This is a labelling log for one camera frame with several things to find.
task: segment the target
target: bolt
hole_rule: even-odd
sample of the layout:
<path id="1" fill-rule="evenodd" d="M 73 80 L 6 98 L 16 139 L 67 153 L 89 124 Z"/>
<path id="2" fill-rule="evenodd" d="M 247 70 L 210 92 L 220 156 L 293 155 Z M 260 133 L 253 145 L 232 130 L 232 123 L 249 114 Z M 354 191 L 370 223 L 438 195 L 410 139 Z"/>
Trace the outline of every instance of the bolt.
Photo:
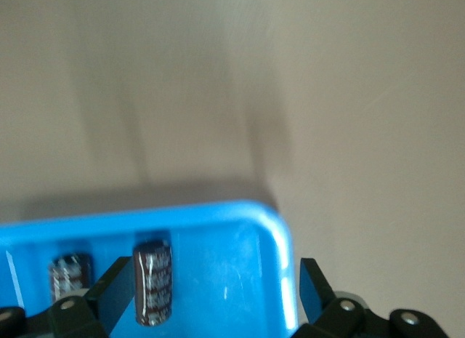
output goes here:
<path id="1" fill-rule="evenodd" d="M 8 320 L 13 316 L 11 311 L 5 311 L 4 313 L 0 314 L 0 322 Z"/>
<path id="2" fill-rule="evenodd" d="M 66 302 L 63 302 L 60 306 L 61 310 L 69 309 L 70 307 L 74 306 L 74 300 L 69 299 Z"/>
<path id="3" fill-rule="evenodd" d="M 415 314 L 412 314 L 408 311 L 402 313 L 400 317 L 409 325 L 418 325 L 420 323 L 419 318 L 417 318 Z"/>
<path id="4" fill-rule="evenodd" d="M 341 302 L 341 308 L 346 311 L 353 311 L 355 309 L 355 304 L 349 300 L 343 300 Z"/>

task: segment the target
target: blue tray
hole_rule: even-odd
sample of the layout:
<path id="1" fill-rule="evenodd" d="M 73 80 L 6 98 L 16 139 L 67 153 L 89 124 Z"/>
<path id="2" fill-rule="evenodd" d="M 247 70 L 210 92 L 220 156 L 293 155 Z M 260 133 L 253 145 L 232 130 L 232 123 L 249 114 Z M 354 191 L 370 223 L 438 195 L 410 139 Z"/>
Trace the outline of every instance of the blue tray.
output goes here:
<path id="1" fill-rule="evenodd" d="M 170 319 L 135 321 L 134 301 L 112 337 L 289 337 L 297 328 L 291 238 L 268 206 L 233 201 L 21 222 L 0 227 L 0 307 L 35 315 L 51 305 L 47 267 L 72 252 L 99 278 L 135 245 L 168 236 Z"/>

